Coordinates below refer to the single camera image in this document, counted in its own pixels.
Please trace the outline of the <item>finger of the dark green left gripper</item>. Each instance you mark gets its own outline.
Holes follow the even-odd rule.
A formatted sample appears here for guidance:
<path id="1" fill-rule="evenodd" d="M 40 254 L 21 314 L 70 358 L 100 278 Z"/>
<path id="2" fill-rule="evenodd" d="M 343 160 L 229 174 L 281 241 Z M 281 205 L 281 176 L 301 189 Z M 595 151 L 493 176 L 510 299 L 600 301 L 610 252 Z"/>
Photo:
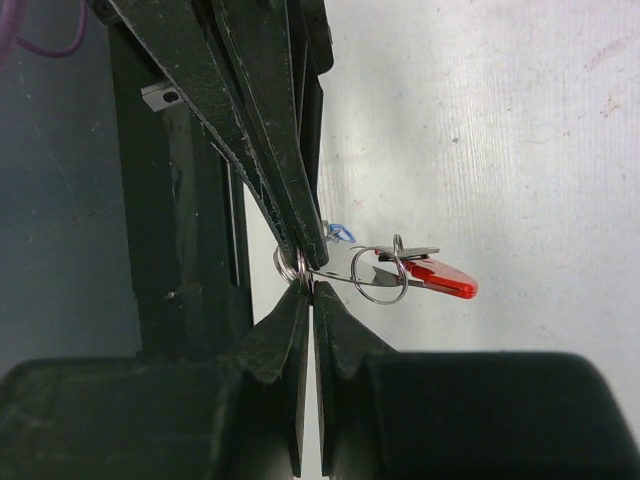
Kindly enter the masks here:
<path id="1" fill-rule="evenodd" d="M 248 183 L 252 195 L 288 256 L 302 254 L 311 267 L 324 266 L 329 255 L 300 147 L 289 4 L 200 5 L 248 133 L 249 170 L 257 176 Z"/>
<path id="2" fill-rule="evenodd" d="M 277 189 L 274 162 L 215 38 L 212 9 L 203 1 L 115 1 L 113 6 L 249 187 L 285 259 L 295 262 L 298 242 Z"/>

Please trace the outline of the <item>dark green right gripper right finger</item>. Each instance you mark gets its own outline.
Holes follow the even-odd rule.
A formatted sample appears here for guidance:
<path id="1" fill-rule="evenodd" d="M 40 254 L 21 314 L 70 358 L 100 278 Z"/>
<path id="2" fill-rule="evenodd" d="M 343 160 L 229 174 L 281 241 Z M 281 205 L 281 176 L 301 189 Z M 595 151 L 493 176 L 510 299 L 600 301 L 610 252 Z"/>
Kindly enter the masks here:
<path id="1" fill-rule="evenodd" d="M 399 352 L 333 287 L 313 300 L 321 468 L 332 479 L 635 479 L 605 379 L 562 352 Z"/>

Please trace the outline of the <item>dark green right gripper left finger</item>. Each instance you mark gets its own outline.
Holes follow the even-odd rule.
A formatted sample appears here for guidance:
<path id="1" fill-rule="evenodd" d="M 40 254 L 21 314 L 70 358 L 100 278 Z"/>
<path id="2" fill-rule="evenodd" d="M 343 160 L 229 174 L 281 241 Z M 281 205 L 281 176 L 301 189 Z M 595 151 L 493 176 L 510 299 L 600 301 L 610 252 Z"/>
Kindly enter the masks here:
<path id="1" fill-rule="evenodd" d="M 207 360 L 33 360 L 1 382 L 5 479 L 294 479 L 309 290 Z"/>

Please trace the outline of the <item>red-handled metal keyring holder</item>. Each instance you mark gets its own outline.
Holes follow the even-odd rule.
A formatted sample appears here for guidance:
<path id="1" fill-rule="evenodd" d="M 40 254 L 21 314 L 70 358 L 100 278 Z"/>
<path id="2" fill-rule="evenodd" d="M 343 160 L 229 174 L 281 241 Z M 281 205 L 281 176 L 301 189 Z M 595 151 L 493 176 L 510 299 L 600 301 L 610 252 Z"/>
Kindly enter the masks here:
<path id="1" fill-rule="evenodd" d="M 426 289 L 461 299 L 472 299 L 478 283 L 470 275 L 435 258 L 437 247 L 406 247 L 402 237 L 393 236 L 389 246 L 332 242 L 325 237 L 329 263 L 316 270 L 298 254 L 290 265 L 276 249 L 274 265 L 287 282 L 308 283 L 321 277 L 352 285 L 364 298 L 378 305 L 400 302 L 409 289 Z"/>

